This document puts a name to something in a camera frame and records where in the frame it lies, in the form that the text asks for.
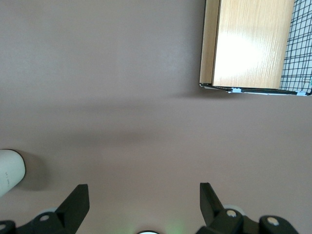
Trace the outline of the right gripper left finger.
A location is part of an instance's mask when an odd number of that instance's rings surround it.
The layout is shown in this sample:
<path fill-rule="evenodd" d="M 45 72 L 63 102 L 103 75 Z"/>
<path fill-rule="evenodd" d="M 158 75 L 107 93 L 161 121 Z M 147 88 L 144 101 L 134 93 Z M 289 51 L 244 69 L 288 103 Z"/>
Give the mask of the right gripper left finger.
<path fill-rule="evenodd" d="M 75 234 L 89 212 L 89 189 L 80 184 L 54 212 L 44 212 L 17 227 L 12 220 L 0 222 L 2 234 Z"/>

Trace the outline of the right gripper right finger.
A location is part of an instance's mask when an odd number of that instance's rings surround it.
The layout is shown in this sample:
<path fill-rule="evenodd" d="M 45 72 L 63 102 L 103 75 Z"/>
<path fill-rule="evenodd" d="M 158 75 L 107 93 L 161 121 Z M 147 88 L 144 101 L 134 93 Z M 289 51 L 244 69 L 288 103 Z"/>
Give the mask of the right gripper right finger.
<path fill-rule="evenodd" d="M 200 183 L 200 210 L 205 221 L 198 234 L 296 234 L 284 218 L 264 215 L 258 222 L 234 208 L 224 208 L 210 183 Z"/>

